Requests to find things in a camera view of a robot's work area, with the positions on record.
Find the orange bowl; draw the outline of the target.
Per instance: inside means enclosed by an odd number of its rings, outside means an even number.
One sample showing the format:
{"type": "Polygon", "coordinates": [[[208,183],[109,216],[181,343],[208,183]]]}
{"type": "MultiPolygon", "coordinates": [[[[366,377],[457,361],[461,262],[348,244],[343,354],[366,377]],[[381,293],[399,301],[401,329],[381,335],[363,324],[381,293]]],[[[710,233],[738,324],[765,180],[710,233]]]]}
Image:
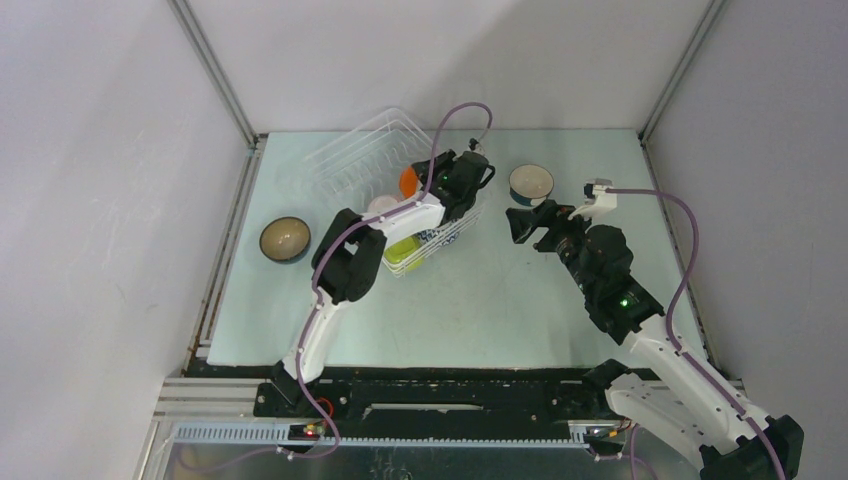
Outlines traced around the orange bowl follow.
{"type": "Polygon", "coordinates": [[[412,166],[403,170],[399,177],[398,188],[403,199],[416,195],[420,188],[420,182],[412,166]]]}

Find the teal blue bowl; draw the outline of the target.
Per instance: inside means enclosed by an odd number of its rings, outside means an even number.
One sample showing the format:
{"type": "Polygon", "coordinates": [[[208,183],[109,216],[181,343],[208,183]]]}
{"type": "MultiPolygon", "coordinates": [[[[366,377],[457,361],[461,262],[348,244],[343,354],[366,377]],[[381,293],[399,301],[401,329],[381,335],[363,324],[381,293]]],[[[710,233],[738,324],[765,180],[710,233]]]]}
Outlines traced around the teal blue bowl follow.
{"type": "Polygon", "coordinates": [[[524,164],[514,168],[508,178],[509,195],[521,206],[535,207],[548,199],[554,189],[552,174],[544,167],[524,164]]]}

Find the dark bowl beige inside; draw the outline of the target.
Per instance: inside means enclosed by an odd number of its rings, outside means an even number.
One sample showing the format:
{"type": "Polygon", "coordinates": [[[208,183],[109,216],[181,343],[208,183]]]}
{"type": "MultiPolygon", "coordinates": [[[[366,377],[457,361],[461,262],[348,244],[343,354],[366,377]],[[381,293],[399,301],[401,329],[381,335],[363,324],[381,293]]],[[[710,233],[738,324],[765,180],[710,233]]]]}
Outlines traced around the dark bowl beige inside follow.
{"type": "Polygon", "coordinates": [[[308,224],[298,217],[285,216],[274,219],[264,227],[259,237],[259,248],[268,260],[289,264],[303,258],[311,242],[308,224]]]}

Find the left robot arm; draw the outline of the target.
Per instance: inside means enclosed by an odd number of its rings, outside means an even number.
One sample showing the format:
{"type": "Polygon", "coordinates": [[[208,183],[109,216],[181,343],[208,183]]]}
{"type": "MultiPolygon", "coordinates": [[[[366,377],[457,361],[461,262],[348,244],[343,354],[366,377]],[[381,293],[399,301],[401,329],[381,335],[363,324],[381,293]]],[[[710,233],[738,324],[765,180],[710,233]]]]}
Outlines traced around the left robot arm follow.
{"type": "Polygon", "coordinates": [[[339,211],[313,256],[312,309],[281,361],[292,379],[280,387],[277,402],[292,416],[314,408],[316,390],[309,383],[322,375],[342,313],[374,286],[385,250],[424,230],[458,226],[496,173],[472,150],[448,150],[412,168],[423,182],[412,197],[373,213],[339,211]]]}

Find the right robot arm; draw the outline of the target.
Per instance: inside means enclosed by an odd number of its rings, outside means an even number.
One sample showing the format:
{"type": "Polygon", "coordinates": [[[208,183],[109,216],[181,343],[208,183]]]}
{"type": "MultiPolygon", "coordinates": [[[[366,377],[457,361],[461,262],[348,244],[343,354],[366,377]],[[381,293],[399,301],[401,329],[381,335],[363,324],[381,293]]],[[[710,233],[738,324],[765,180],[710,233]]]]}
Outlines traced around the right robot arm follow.
{"type": "Polygon", "coordinates": [[[653,393],[628,367],[607,360],[590,373],[581,392],[596,418],[613,412],[673,447],[702,479],[794,479],[804,442],[789,415],[767,414],[668,326],[661,304],[631,275],[633,253],[621,229],[593,225],[573,206],[546,200],[505,212],[510,234],[553,253],[584,296],[590,320],[619,346],[643,360],[665,388],[653,393]]]}

